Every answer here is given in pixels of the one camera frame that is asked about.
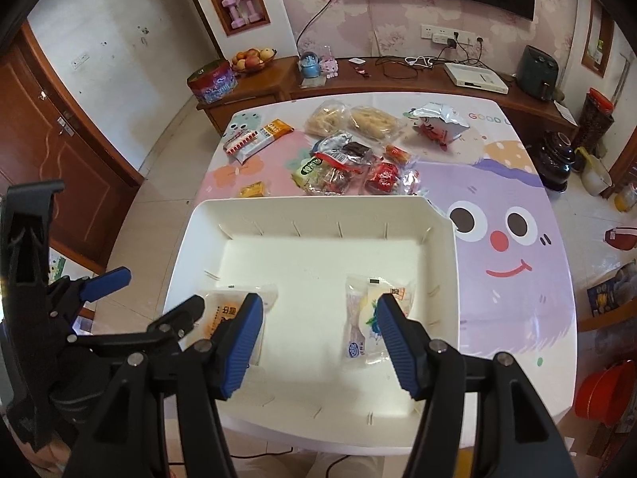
white plastic basket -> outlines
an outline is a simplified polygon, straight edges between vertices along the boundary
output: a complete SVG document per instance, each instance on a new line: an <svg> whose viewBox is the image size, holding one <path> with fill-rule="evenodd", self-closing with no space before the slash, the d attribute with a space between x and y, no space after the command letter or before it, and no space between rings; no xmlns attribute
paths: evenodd
<svg viewBox="0 0 637 478"><path fill-rule="evenodd" d="M217 287L276 285L258 366L224 426L343 454L409 451L420 412L389 360L343 360L348 275L415 282L410 318L458 347L453 223L419 196L219 199L193 212L165 311ZM184 341L201 338L196 328Z"/></svg>

pink nose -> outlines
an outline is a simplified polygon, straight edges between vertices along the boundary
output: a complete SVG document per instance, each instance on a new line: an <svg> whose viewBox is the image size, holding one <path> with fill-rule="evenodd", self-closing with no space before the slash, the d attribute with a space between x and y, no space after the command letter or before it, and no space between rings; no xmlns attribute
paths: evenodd
<svg viewBox="0 0 637 478"><path fill-rule="evenodd" d="M505 252L509 247L509 239L504 232L500 230L494 230L491 233L491 246L493 246L494 250L498 252Z"/></svg>

red smiling mouth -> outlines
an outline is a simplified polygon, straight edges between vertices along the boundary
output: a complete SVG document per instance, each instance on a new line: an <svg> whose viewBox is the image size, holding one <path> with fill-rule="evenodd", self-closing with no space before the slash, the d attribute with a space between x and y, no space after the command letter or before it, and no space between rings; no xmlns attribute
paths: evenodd
<svg viewBox="0 0 637 478"><path fill-rule="evenodd" d="M511 271L491 271L490 269L487 269L487 274L491 276L498 276L499 278L505 278L505 277L513 276L514 274L523 272L525 269L528 269L529 271L533 271L533 268L531 268L531 266L525 263L524 259L520 259L520 262L521 262L520 266L518 266L515 269L512 269Z"/></svg>

electrical outlet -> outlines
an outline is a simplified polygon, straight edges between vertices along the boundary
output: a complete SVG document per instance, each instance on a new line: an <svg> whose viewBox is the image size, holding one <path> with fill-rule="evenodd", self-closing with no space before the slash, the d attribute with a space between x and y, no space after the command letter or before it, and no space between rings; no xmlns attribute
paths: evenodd
<svg viewBox="0 0 637 478"><path fill-rule="evenodd" d="M420 37L423 39L431 39L434 34L434 29L431 25L420 25Z"/></svg>
<svg viewBox="0 0 637 478"><path fill-rule="evenodd" d="M466 30L455 28L436 27L434 25L420 25L420 36L423 39L431 39L433 43L447 44L447 38L455 39L454 32L458 33L458 43L475 45L478 35Z"/></svg>
<svg viewBox="0 0 637 478"><path fill-rule="evenodd" d="M432 41L432 43L438 43L438 44L441 44L441 45L446 45L448 38L449 38L449 36L447 36L446 34L436 33L436 34L434 34L431 37L431 41Z"/></svg>
<svg viewBox="0 0 637 478"><path fill-rule="evenodd" d="M88 60L88 52L85 52L81 56L76 57L73 61L71 61L71 66L73 67L73 70L77 70L80 67L80 65L87 62L87 60Z"/></svg>

dining table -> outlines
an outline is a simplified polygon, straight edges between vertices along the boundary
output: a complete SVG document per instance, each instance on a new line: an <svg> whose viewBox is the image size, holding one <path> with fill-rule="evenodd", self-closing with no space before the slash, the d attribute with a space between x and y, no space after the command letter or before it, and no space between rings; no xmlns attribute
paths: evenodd
<svg viewBox="0 0 637 478"><path fill-rule="evenodd" d="M242 188L256 182L264 184L268 196L305 195L292 173L311 158L319 138L305 133L305 124L325 100L303 98L235 114L210 161L196 203L238 198ZM477 98L375 92L333 95L329 100L349 107L372 106L399 118L403 133L394 145L415 160L419 194L455 224L458 350L488 358L501 351L513 354L557 422L571 407L575 385L573 287L547 192L500 107L486 93ZM430 102L451 106L469 124L446 150L418 133L410 115ZM294 131L243 164L226 154L224 143L238 130L259 129L274 119ZM477 403L469 396L465 416L474 417ZM231 419L224 423L250 432L247 423ZM474 431L475 420L464 425L463 447L473 445ZM267 435L262 430L259 434ZM393 453L408 450L397 448Z"/></svg>

